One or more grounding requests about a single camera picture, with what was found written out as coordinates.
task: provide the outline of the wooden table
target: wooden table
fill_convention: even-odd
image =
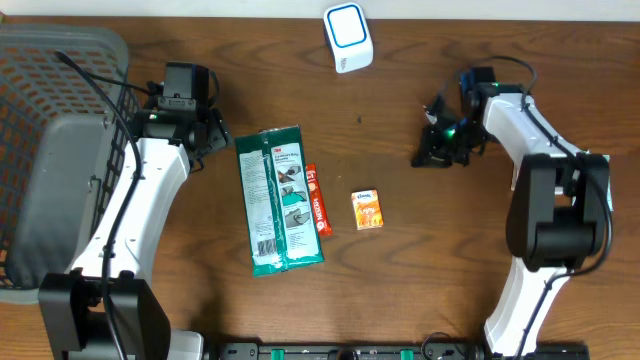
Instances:
[[[234,135],[300,124],[335,235],[326,262],[253,278],[233,149],[189,177],[167,219],[153,291],[174,327],[264,342],[420,342],[480,334],[511,262],[512,165],[498,145],[467,168],[412,169],[422,105],[469,59],[508,54],[540,73],[535,99],[583,149],[612,154],[615,243],[562,289],[539,340],[586,341],[592,359],[640,354],[640,25],[370,21],[373,64],[338,75],[320,20],[11,18],[103,26],[129,45],[130,80],[168,60],[218,73]],[[502,80],[527,73],[496,64]],[[456,96],[452,91],[451,98]],[[356,231],[350,194],[379,191],[385,226]],[[0,305],[0,357],[49,358],[36,306]]]

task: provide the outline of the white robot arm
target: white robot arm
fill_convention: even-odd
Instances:
[[[56,56],[117,111],[77,64],[64,53]],[[56,360],[202,359],[203,337],[171,329],[150,286],[158,241],[178,189],[194,162],[203,167],[204,155],[232,143],[212,107],[218,91],[208,96],[210,75],[217,87],[215,74],[202,66],[168,63],[167,80],[153,84],[144,109],[126,124],[117,116],[129,143],[106,212],[68,272],[47,274],[40,287],[40,310]],[[100,301],[104,313],[88,311]]]
[[[496,82],[490,67],[461,73],[460,91],[462,120],[441,95],[425,108],[430,125],[412,165],[467,165],[472,150],[482,154],[488,140],[500,143],[513,160],[506,231],[511,271],[484,333],[488,353],[518,358],[535,352],[538,331],[562,285],[602,248],[605,215],[610,220],[602,196],[608,164],[562,138],[533,98],[524,96],[528,89]],[[574,198],[573,205],[555,207],[555,196],[564,195]]]
[[[483,125],[487,133],[494,136],[504,147],[513,160],[514,171],[517,174],[522,159],[527,154],[549,154],[552,157],[564,158],[557,146],[551,144],[549,139],[542,134],[529,117],[522,111],[522,94],[501,94],[487,100],[483,116]],[[578,148],[564,140],[549,123],[542,117],[534,105],[533,98],[527,96],[526,102],[531,112],[550,133],[558,137],[563,145],[572,153],[580,152]],[[530,271],[522,258],[512,257],[511,271],[507,283],[500,296],[496,310],[487,319],[484,332],[487,345],[492,353],[504,356],[515,356],[522,339],[522,331],[533,314],[538,299],[542,296],[546,282],[553,275],[563,274],[569,271],[564,266],[545,267],[536,272]],[[560,291],[562,285],[569,280],[563,277],[554,283],[552,290],[547,294],[535,322],[529,331],[527,341],[522,354],[532,353],[536,350],[536,338],[538,331],[551,304]]]

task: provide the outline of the small orange box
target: small orange box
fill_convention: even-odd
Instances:
[[[351,202],[358,230],[381,227],[384,224],[376,190],[355,192],[351,194]]]

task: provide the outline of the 3m package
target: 3m package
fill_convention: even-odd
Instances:
[[[324,261],[298,126],[235,139],[253,275]]]

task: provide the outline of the gray plastic basket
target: gray plastic basket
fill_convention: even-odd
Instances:
[[[124,161],[122,129],[54,56],[126,80],[126,44],[106,29],[0,26],[0,301],[37,302],[48,272],[68,270],[104,214]],[[131,118],[131,90],[98,84]]]

